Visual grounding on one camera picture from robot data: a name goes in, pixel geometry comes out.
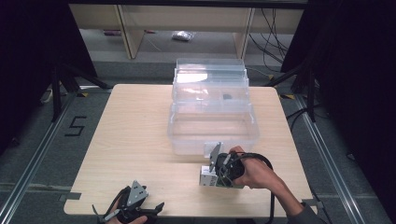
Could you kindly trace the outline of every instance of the light wood tabletop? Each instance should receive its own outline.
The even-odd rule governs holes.
[[[251,149],[273,164],[298,200],[312,199],[276,90],[250,87],[260,138]],[[204,156],[176,155],[167,137],[170,85],[116,85],[78,172],[64,211],[70,215],[106,212],[121,189],[134,180],[147,186],[143,208],[165,202],[161,217],[269,217],[267,189],[199,186]],[[276,201],[275,216],[286,214]]]

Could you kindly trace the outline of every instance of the floor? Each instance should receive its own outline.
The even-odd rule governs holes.
[[[228,33],[194,33],[188,42],[172,39],[171,31],[154,31],[145,34],[135,59],[127,58],[120,36],[104,35],[100,30],[80,30],[86,46],[97,69],[99,78],[109,82],[130,81],[134,76],[128,69],[133,63],[152,67],[161,64],[164,73],[172,72],[177,58],[235,58],[232,34]],[[268,35],[252,34],[252,38],[261,46],[265,46],[264,37]],[[292,35],[278,35],[277,39],[287,47]],[[267,45],[267,50],[278,59],[282,59],[279,48]],[[281,63],[268,55],[263,56],[252,39],[247,45],[244,60],[248,73],[252,75],[252,85],[260,85],[269,80],[270,76],[279,77],[277,72]],[[145,75],[154,76],[152,69],[145,68]],[[304,107],[304,95],[295,95],[290,91],[292,78],[279,84],[276,89],[281,95],[280,101],[285,115],[290,115]],[[33,173],[23,197],[17,201],[18,208],[12,213],[9,223],[93,223],[93,216],[68,216],[63,211],[64,197],[74,182],[79,165],[95,130],[109,92],[97,92],[89,97],[64,97],[67,105],[73,97],[59,127],[52,127],[48,118],[51,117],[51,101],[39,107],[32,120],[20,134],[20,144],[10,147],[0,157],[0,202],[9,200],[16,183],[26,173]],[[82,136],[68,138],[70,122],[78,115],[89,114]],[[361,173],[359,166],[346,156],[347,148],[338,135],[337,130],[328,117],[325,109],[315,111],[317,122],[312,123],[307,115],[289,120],[292,134],[297,146],[308,182],[325,206],[331,220],[324,210],[319,209],[318,215],[328,223],[391,223],[381,204]],[[37,148],[42,147],[48,129],[56,129],[56,136],[49,136],[49,149],[44,151],[42,161],[34,170],[28,170],[31,159],[36,156]],[[178,220],[161,219],[160,223],[234,223],[229,219],[194,219]],[[283,218],[274,223],[286,223]]]

